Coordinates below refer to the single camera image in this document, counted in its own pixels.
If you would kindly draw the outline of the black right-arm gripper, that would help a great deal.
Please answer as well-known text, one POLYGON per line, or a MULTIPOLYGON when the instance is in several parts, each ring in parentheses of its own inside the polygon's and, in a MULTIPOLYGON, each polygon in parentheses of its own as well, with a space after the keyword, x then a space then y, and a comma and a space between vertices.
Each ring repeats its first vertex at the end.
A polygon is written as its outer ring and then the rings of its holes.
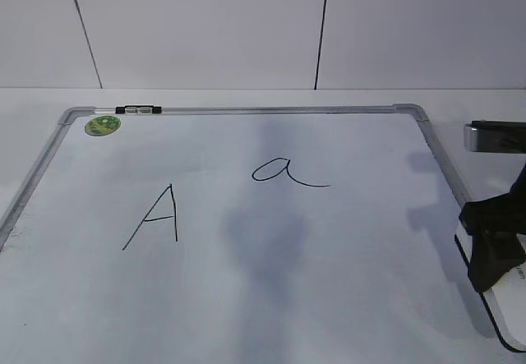
POLYGON ((468 278, 477 293, 484 293, 525 262, 525 250, 516 236, 525 234, 525 171, 507 193, 466 202, 459 220, 473 236, 468 278))

